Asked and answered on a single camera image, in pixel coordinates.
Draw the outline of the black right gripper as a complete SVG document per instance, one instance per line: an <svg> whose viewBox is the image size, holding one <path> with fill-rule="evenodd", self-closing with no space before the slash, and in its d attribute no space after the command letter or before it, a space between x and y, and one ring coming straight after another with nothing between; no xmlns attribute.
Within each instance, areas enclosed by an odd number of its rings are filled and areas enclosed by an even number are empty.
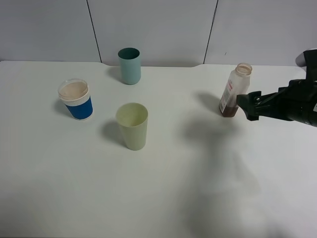
<svg viewBox="0 0 317 238"><path fill-rule="evenodd" d="M261 96L261 91L239 94L237 105L247 120L259 120L259 116L297 121L310 126L317 125L317 82L306 79L289 81L278 92Z"/></svg>

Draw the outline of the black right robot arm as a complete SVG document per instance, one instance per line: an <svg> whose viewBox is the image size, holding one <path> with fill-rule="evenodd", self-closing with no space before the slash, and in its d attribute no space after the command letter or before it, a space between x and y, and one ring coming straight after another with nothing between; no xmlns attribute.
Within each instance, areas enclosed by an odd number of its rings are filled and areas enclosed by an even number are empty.
<svg viewBox="0 0 317 238"><path fill-rule="evenodd" d="M250 121L260 116L317 125L317 51L303 52L306 78L289 81L288 86L275 93L262 95L261 91L237 95L237 105Z"/></svg>

